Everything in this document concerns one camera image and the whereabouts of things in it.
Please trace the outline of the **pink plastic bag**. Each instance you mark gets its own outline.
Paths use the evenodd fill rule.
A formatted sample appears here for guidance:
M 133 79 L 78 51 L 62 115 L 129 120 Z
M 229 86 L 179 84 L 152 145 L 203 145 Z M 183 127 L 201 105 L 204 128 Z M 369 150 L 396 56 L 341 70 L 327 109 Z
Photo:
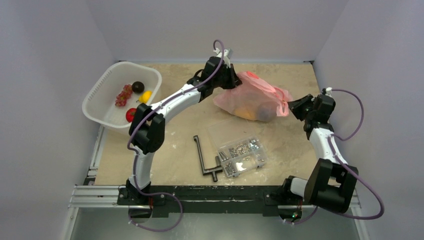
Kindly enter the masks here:
M 213 98 L 213 103 L 220 109 L 234 115 L 237 107 L 257 107 L 262 103 L 274 102 L 277 104 L 277 117 L 289 115 L 288 102 L 293 100 L 286 90 L 273 86 L 250 71 L 237 73 L 242 84 L 234 89 L 224 90 Z

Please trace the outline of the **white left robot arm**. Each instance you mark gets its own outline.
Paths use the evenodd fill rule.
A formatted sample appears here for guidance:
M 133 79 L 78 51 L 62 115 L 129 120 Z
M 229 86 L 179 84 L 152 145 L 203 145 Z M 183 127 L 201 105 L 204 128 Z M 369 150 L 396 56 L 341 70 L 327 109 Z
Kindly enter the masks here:
M 138 205 L 151 197 L 150 172 L 155 152 L 165 141 L 166 124 L 185 109 L 209 97 L 214 89 L 232 90 L 241 84 L 227 56 L 212 56 L 181 89 L 152 105 L 141 103 L 129 128 L 127 148 L 134 151 L 124 197 Z

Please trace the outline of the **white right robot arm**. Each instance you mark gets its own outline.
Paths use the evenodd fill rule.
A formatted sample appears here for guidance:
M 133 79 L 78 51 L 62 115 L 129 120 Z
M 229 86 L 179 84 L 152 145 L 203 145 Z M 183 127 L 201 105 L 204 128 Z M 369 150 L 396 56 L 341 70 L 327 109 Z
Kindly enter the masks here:
M 305 203 L 344 214 L 350 206 L 358 169 L 348 166 L 335 143 L 334 128 L 329 118 L 336 107 L 335 100 L 324 94 L 310 94 L 290 101 L 288 108 L 300 121 L 313 146 L 317 162 L 308 179 L 289 176 L 282 184 L 280 196 L 288 204 L 300 197 Z

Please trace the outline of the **dark purple fake fruit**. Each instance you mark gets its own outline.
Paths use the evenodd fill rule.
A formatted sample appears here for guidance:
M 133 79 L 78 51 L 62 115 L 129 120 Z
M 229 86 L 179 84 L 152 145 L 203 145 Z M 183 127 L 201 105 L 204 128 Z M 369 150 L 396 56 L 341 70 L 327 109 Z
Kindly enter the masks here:
M 261 103 L 256 109 L 256 120 L 261 122 L 271 122 L 277 117 L 277 104 L 274 102 Z

